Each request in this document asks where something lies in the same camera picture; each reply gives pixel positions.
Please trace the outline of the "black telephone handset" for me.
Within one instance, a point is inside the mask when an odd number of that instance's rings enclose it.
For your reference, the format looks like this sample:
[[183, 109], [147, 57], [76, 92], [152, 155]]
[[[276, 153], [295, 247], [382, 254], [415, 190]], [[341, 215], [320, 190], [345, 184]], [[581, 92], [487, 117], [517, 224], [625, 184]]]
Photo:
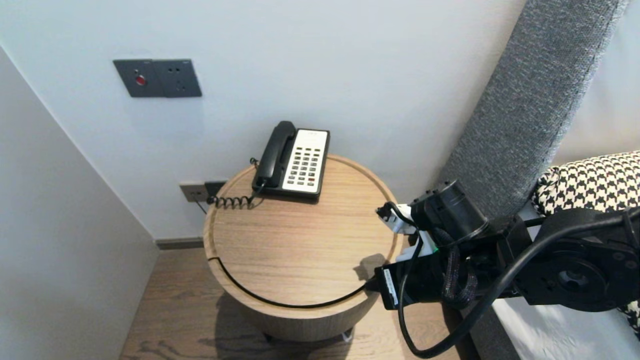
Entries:
[[291, 121], [280, 121], [274, 128], [259, 161], [254, 177], [254, 188], [276, 188], [281, 184], [282, 153], [295, 136], [296, 128]]

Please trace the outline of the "round wooden side table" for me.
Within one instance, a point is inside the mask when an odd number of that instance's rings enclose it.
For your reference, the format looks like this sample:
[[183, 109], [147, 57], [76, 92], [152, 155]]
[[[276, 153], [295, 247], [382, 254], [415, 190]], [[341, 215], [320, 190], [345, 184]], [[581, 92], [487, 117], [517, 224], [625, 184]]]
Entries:
[[330, 154], [316, 202], [263, 194], [251, 205], [211, 205], [206, 259], [219, 259], [233, 284], [269, 305], [334, 305], [365, 290], [402, 250], [403, 237], [376, 214], [389, 201], [396, 197], [372, 171]]

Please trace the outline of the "curved-front wooden drawer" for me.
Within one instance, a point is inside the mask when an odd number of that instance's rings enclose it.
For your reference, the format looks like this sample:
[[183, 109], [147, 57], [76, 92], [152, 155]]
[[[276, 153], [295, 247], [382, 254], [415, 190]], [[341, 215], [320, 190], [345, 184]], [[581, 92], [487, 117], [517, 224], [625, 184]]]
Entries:
[[261, 333], [279, 340], [319, 342], [347, 334], [380, 298], [377, 292], [361, 290], [338, 303], [310, 309], [273, 305], [250, 296], [234, 284], [218, 258], [208, 259], [207, 262], [213, 276], [231, 296], [243, 319]]

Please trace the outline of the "white bed sheet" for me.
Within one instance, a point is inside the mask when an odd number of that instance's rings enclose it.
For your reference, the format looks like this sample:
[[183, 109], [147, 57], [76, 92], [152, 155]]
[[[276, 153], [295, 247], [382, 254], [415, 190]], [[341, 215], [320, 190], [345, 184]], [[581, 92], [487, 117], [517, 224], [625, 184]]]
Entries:
[[619, 310], [496, 300], [493, 311], [521, 360], [640, 360], [640, 341]]

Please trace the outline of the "grey fabric headboard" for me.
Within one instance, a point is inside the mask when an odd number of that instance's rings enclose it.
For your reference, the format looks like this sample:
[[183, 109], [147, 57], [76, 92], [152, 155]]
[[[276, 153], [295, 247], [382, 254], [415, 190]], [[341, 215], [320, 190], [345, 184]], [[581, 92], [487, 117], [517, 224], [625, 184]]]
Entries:
[[525, 0], [438, 176], [489, 218], [518, 214], [573, 123], [631, 0]]

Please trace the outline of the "small grey wall outlet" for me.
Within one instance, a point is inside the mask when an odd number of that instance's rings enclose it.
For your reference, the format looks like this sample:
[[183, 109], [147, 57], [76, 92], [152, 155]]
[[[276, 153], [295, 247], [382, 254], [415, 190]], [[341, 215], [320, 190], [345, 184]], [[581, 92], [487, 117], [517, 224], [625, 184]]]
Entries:
[[206, 202], [210, 196], [204, 183], [180, 183], [179, 189], [187, 199], [187, 202], [203, 203]]

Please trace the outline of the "dark grey red-button wall switch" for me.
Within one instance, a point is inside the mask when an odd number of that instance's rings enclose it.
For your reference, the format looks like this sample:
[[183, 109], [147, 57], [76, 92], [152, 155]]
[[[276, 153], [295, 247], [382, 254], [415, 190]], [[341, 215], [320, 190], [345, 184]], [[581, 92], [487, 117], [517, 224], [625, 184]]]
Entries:
[[112, 61], [131, 98], [164, 98], [163, 86], [151, 59]]

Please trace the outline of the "dark grey wall socket plate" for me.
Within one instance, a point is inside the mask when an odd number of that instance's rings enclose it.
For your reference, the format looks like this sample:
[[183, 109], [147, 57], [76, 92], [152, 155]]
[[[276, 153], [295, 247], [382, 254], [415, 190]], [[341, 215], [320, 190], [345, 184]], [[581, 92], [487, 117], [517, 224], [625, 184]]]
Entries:
[[154, 59], [151, 63], [166, 98], [200, 98], [202, 96], [191, 59]]

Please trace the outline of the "grey fabric bed frame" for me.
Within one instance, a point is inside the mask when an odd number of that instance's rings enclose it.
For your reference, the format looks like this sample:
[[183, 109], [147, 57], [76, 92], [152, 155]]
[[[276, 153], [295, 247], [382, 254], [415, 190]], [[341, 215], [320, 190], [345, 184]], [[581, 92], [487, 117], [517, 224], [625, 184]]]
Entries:
[[469, 335], [481, 360], [521, 360], [493, 307], [487, 308]]

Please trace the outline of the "black telephone base white keypad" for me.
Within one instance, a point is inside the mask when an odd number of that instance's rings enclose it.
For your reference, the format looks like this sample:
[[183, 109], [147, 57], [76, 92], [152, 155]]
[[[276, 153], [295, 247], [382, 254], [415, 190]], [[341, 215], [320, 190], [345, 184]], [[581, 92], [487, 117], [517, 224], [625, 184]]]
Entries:
[[322, 193], [329, 145], [328, 130], [295, 127], [295, 135], [282, 153], [282, 176], [279, 185], [255, 189], [254, 178], [261, 157], [251, 183], [254, 194], [318, 200]]

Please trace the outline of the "black white houndstooth pillow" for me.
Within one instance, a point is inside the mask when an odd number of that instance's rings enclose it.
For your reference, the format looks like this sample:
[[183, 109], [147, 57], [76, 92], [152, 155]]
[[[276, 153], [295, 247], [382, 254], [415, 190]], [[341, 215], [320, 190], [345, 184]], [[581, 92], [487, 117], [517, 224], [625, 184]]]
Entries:
[[618, 309], [638, 319], [640, 301], [640, 151], [553, 166], [532, 204], [544, 217], [537, 239], [590, 225], [555, 240], [516, 278], [532, 306], [579, 312]]

